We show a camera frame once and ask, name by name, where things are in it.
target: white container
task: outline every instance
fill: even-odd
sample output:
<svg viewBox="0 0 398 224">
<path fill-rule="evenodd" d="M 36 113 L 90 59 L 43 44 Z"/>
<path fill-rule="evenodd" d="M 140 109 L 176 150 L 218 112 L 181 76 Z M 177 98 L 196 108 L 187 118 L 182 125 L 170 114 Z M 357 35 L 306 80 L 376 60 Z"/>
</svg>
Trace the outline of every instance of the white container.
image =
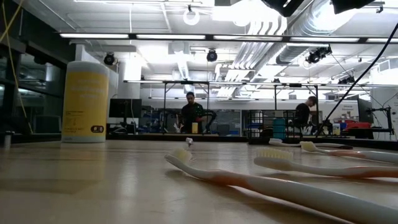
<svg viewBox="0 0 398 224">
<path fill-rule="evenodd" d="M 63 142 L 105 142 L 109 69 L 70 62 L 65 80 Z"/>
</svg>

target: toothbrush bristles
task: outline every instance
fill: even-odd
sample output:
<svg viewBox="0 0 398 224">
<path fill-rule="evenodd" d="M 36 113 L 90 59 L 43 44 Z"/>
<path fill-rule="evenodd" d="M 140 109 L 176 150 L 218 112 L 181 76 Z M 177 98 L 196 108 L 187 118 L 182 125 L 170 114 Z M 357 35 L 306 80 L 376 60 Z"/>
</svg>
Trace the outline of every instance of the toothbrush bristles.
<svg viewBox="0 0 398 224">
<path fill-rule="evenodd" d="M 293 152 L 282 151 L 279 149 L 265 148 L 257 150 L 257 157 L 268 157 L 275 159 L 293 160 Z"/>
</svg>

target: red object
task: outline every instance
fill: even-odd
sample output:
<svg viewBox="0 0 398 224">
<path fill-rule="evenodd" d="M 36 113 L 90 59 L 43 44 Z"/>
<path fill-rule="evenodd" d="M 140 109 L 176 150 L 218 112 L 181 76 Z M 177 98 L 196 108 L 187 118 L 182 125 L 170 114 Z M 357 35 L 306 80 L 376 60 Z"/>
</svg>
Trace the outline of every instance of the red object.
<svg viewBox="0 0 398 224">
<path fill-rule="evenodd" d="M 371 128 L 372 124 L 367 122 L 355 122 L 355 123 L 348 123 L 346 130 L 353 129 L 353 128 Z"/>
</svg>

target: computer monitor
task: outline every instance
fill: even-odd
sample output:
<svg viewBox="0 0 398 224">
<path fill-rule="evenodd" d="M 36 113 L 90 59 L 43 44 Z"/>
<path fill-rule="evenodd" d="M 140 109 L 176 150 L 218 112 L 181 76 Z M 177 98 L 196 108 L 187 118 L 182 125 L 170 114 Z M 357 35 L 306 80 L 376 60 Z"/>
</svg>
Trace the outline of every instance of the computer monitor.
<svg viewBox="0 0 398 224">
<path fill-rule="evenodd" d="M 142 99 L 111 99 L 110 118 L 140 118 Z"/>
<path fill-rule="evenodd" d="M 358 101 L 358 113 L 359 121 L 373 124 L 373 114 L 370 112 L 372 109 L 372 103 L 366 100 L 357 99 Z"/>
</svg>

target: toothbrush handle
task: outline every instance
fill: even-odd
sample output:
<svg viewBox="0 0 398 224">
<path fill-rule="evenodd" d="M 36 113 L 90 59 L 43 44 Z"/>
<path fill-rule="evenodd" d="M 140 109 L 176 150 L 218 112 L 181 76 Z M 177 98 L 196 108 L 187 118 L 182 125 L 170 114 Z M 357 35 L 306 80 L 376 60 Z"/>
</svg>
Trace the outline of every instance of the toothbrush handle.
<svg viewBox="0 0 398 224">
<path fill-rule="evenodd" d="M 336 143 L 314 143 L 316 147 L 334 147 L 340 149 L 352 149 L 352 146 L 347 146 L 343 144 L 336 144 Z"/>
<path fill-rule="evenodd" d="M 210 179 L 223 185 L 233 185 L 260 194 L 293 202 L 354 223 L 396 223 L 398 211 L 329 190 L 297 182 L 236 174 L 223 170 Z"/>
<path fill-rule="evenodd" d="M 327 154 L 332 156 L 349 156 L 361 159 L 370 159 L 374 161 L 390 162 L 398 164 L 398 154 L 374 151 L 349 151 L 349 150 L 334 150 L 328 151 Z"/>
<path fill-rule="evenodd" d="M 398 164 L 398 154 L 374 151 L 361 153 L 366 156 L 365 159 Z"/>
<path fill-rule="evenodd" d="M 327 175 L 344 178 L 372 178 L 392 177 L 398 178 L 398 167 L 357 166 L 349 168 L 319 168 L 300 164 L 292 164 L 292 170 L 308 174 Z"/>
</svg>

